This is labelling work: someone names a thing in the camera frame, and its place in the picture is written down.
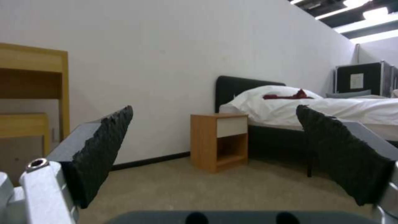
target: wooden nightstand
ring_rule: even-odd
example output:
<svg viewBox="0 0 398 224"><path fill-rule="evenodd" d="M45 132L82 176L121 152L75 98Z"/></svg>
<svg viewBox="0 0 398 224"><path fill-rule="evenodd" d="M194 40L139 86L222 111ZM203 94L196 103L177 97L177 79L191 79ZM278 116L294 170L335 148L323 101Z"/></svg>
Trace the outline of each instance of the wooden nightstand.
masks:
<svg viewBox="0 0 398 224"><path fill-rule="evenodd" d="M212 173L248 161L248 116L191 115L191 161Z"/></svg>

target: bed leg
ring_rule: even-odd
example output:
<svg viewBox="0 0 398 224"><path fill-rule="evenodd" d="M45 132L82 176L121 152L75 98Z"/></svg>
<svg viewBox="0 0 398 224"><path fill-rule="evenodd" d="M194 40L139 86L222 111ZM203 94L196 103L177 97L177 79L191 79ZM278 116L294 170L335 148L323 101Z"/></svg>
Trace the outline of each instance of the bed leg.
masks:
<svg viewBox="0 0 398 224"><path fill-rule="evenodd" d="M307 157L307 177L312 177L312 155Z"/></svg>

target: gray pillow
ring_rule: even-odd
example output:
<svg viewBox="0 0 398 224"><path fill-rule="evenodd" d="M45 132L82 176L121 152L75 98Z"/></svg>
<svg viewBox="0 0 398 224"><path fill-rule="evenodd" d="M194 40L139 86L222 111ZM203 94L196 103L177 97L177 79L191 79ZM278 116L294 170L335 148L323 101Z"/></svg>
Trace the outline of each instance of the gray pillow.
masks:
<svg viewBox="0 0 398 224"><path fill-rule="evenodd" d="M347 99L356 96L366 96L372 94L370 89L359 92L344 92L344 93L326 93L326 98Z"/></svg>

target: white drawer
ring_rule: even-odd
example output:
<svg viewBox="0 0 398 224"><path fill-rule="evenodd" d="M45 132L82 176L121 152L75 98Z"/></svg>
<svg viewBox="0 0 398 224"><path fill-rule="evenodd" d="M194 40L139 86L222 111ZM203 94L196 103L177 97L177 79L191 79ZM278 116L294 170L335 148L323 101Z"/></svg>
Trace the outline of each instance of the white drawer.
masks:
<svg viewBox="0 0 398 224"><path fill-rule="evenodd" d="M217 119L217 138L248 132L247 117Z"/></svg>

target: white pillow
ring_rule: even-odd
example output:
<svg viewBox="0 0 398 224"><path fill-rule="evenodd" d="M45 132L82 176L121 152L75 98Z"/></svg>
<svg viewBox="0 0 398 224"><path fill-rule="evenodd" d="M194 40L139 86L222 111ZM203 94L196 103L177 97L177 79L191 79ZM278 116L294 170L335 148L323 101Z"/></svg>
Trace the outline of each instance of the white pillow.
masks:
<svg viewBox="0 0 398 224"><path fill-rule="evenodd" d="M398 98L398 89L392 91L391 98Z"/></svg>
<svg viewBox="0 0 398 224"><path fill-rule="evenodd" d="M260 86L254 89L247 90L241 95L245 96L255 96L255 95L277 95L277 96L292 96L296 94L300 89L299 88L294 88L294 87L289 87L289 86ZM319 96L316 93L313 93L309 90L303 89L305 94L307 94L308 97L312 97L314 99L323 99L323 97Z"/></svg>

